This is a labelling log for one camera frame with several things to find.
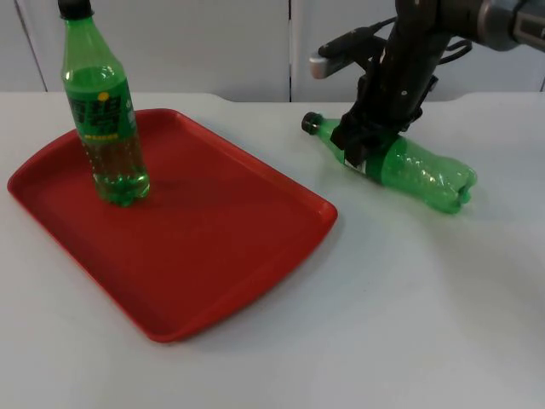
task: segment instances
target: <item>robotic arm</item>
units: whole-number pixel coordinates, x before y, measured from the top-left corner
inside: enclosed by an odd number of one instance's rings
[[[353,62],[365,69],[356,103],[331,137],[353,166],[381,146],[381,135],[407,130],[422,115],[437,65],[465,55],[471,42],[498,51],[521,43],[545,51],[545,0],[396,0],[396,9],[396,19],[352,30],[310,59],[315,78]],[[387,41],[375,35],[393,22]],[[449,46],[454,36],[466,40]]]

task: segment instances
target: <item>table surface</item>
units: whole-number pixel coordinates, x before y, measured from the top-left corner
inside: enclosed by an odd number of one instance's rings
[[[340,166],[300,131],[348,104],[135,94],[185,113],[339,210],[258,302],[184,343],[146,339],[0,193],[0,406],[459,409],[545,405],[545,95],[430,103],[409,137],[479,173],[459,216]],[[62,94],[0,94],[2,183],[72,127]]]

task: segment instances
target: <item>red plastic tray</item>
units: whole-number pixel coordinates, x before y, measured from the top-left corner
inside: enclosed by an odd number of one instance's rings
[[[301,263],[335,207],[182,114],[138,112],[152,179],[127,209],[101,201],[76,131],[30,158],[9,191],[154,341],[241,309]]]

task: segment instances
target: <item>upright bottle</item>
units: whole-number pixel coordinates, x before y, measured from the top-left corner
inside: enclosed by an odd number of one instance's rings
[[[302,128],[319,139],[342,164],[344,152],[330,139],[340,119],[324,119],[308,113]],[[477,183],[477,175],[469,166],[452,158],[436,156],[400,135],[385,135],[385,147],[376,150],[356,171],[371,180],[415,196],[435,210],[456,214],[469,202],[469,189]]]
[[[89,0],[59,0],[66,42],[62,81],[98,194],[128,206],[147,196],[135,112],[123,66],[93,22]]]

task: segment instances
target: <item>black bottle cap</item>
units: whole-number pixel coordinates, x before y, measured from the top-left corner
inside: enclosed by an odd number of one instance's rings
[[[301,121],[302,129],[310,135],[316,135],[324,117],[319,113],[309,112]]]
[[[90,0],[59,0],[59,10],[65,20],[83,20],[93,15]]]

